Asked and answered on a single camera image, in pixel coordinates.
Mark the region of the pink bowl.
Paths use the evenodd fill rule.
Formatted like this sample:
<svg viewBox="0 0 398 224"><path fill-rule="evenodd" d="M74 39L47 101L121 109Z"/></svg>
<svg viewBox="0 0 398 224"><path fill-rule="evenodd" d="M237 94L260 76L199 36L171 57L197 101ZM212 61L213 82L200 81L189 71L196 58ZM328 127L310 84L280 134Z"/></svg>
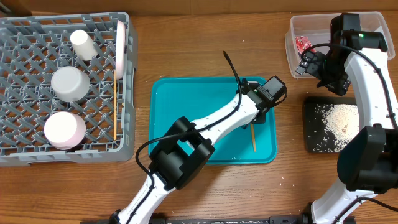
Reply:
<svg viewBox="0 0 398 224"><path fill-rule="evenodd" d="M66 111L56 112L45 122L44 135L48 142L59 150L68 150L81 143L85 137L84 120Z"/></svg>

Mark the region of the red snack wrapper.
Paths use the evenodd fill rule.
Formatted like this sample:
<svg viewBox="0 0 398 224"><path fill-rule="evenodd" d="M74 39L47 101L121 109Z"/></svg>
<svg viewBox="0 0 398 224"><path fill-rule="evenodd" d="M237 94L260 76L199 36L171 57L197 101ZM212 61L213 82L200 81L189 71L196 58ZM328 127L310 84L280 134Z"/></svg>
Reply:
<svg viewBox="0 0 398 224"><path fill-rule="evenodd" d="M300 54L303 53L304 50L312 46L309 38L306 36L299 36L295 38L295 43L297 46L297 50Z"/></svg>

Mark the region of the white cup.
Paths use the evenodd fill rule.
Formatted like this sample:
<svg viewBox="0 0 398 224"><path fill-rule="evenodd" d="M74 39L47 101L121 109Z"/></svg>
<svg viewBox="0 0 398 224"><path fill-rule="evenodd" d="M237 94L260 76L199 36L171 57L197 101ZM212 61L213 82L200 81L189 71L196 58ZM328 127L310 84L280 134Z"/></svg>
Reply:
<svg viewBox="0 0 398 224"><path fill-rule="evenodd" d="M93 39L83 30L76 30L70 35L70 42L79 59L89 61L98 55Z"/></svg>

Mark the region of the wooden chopstick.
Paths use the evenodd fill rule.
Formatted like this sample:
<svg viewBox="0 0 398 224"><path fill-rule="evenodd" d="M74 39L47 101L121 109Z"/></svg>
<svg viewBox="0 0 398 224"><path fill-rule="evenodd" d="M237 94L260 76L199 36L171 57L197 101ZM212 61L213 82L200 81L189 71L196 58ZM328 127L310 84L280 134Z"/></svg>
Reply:
<svg viewBox="0 0 398 224"><path fill-rule="evenodd" d="M113 85L113 140L117 139L117 79L116 70L114 72L114 85Z"/></svg>
<svg viewBox="0 0 398 224"><path fill-rule="evenodd" d="M251 125L251 136L252 136L252 148L253 152L257 152L257 147L256 147L256 139L255 139L255 132L254 132L254 125Z"/></svg>

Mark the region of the grey bowl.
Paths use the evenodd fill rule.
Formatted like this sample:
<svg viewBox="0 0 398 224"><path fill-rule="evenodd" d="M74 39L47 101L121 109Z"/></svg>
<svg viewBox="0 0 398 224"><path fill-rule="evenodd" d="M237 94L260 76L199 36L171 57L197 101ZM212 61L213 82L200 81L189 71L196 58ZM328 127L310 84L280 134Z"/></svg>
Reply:
<svg viewBox="0 0 398 224"><path fill-rule="evenodd" d="M51 87L59 100L80 101L88 94L90 79L85 72L75 67L62 67L53 73Z"/></svg>

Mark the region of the large white plate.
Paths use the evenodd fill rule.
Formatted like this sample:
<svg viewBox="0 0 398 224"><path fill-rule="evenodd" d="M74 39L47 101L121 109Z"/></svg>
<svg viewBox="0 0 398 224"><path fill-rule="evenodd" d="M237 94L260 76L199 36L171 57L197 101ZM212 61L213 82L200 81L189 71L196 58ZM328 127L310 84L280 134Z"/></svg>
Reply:
<svg viewBox="0 0 398 224"><path fill-rule="evenodd" d="M122 79L124 75L124 47L126 43L126 27L123 22L117 21L116 28L116 53L115 53L115 71L116 80Z"/></svg>

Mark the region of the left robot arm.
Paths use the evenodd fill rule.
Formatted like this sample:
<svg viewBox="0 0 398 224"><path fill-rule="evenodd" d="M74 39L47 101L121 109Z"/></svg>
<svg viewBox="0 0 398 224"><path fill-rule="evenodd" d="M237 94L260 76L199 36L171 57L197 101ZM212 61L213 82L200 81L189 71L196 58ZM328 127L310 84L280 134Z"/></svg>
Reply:
<svg viewBox="0 0 398 224"><path fill-rule="evenodd" d="M273 76L265 84L237 80L234 98L201 119L177 119L164 136L144 143L155 144L151 163L142 170L147 177L132 202L116 210L110 223L149 223L152 214L174 190L184 188L202 170L215 151L215 144L237 128L265 122L269 110L285 100L285 83Z"/></svg>

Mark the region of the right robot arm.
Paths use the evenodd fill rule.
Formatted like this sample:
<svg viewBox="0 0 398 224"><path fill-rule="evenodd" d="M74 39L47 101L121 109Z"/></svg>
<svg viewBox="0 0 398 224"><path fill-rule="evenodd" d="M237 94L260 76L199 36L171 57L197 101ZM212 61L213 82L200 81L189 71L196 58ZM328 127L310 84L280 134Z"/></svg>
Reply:
<svg viewBox="0 0 398 224"><path fill-rule="evenodd" d="M387 44L380 32L361 29L360 15L342 13L330 22L327 54L305 49L296 72L319 79L337 95L354 88L359 133L340 151L338 179L302 214L302 223L343 223L365 201L397 208L376 196L397 188L397 98L387 68Z"/></svg>

